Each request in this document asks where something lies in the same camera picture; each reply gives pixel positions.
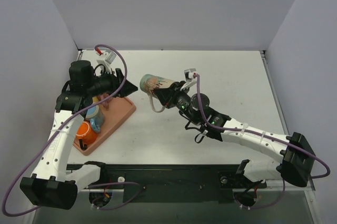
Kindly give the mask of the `cream floral mug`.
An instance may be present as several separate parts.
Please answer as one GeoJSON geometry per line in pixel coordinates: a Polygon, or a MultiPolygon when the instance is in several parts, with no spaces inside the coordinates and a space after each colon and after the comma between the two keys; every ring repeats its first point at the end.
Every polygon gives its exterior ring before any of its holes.
{"type": "Polygon", "coordinates": [[[145,74],[140,80],[140,89],[147,94],[150,102],[150,106],[153,112],[161,113],[165,110],[162,106],[159,110],[155,108],[153,99],[157,96],[154,94],[155,89],[165,89],[170,87],[175,81],[152,74],[145,74]]]}

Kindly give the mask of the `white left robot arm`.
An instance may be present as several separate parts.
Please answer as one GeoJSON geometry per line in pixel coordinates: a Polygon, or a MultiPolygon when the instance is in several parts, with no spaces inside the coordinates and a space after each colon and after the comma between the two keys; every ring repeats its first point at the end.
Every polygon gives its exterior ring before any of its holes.
{"type": "Polygon", "coordinates": [[[30,177],[23,177],[20,189],[29,201],[39,207],[70,209],[77,194],[90,185],[107,185],[108,174],[102,162],[90,161],[72,174],[66,172],[70,151],[76,134],[85,120],[92,98],[104,93],[126,97],[138,90],[130,83],[127,70],[97,76],[90,61],[72,62],[70,80],[65,83],[56,100],[53,128],[39,163],[30,177]]]}

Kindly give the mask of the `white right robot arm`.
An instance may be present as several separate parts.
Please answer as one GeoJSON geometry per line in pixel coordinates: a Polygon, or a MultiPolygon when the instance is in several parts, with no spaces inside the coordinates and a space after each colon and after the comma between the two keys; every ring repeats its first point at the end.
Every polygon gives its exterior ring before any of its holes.
{"type": "Polygon", "coordinates": [[[259,180],[283,179],[297,187],[307,186],[315,154],[304,135],[297,132],[292,135],[273,134],[241,123],[211,108],[205,94],[189,96],[181,89],[183,84],[181,81],[158,86],[150,93],[165,108],[178,108],[180,115],[195,125],[198,138],[236,143],[271,158],[267,162],[242,161],[235,173],[238,185],[246,187],[259,180]]]}

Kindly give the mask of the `orange mug black handle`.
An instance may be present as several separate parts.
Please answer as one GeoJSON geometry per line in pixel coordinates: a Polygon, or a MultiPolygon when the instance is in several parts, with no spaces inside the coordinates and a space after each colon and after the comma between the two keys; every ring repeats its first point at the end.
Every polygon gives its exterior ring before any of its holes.
{"type": "Polygon", "coordinates": [[[88,121],[84,121],[76,133],[76,140],[81,150],[86,150],[97,139],[97,133],[92,129],[88,121]]]}

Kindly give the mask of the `blue butterfly mug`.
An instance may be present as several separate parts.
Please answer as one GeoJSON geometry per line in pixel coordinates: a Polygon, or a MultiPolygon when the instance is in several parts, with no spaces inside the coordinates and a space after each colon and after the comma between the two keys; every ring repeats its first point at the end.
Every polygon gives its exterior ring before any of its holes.
{"type": "Polygon", "coordinates": [[[92,130],[96,133],[101,132],[102,125],[105,122],[105,116],[99,105],[93,106],[86,111],[85,120],[90,124],[92,130]]]}

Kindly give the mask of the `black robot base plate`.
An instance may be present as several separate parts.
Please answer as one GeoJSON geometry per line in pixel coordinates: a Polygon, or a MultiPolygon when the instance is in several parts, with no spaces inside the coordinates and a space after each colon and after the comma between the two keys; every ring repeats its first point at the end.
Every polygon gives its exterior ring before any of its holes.
{"type": "Polygon", "coordinates": [[[107,164],[100,187],[89,189],[97,206],[111,205],[118,196],[134,203],[231,203],[234,197],[253,199],[265,189],[259,179],[244,177],[238,164],[107,164]]]}

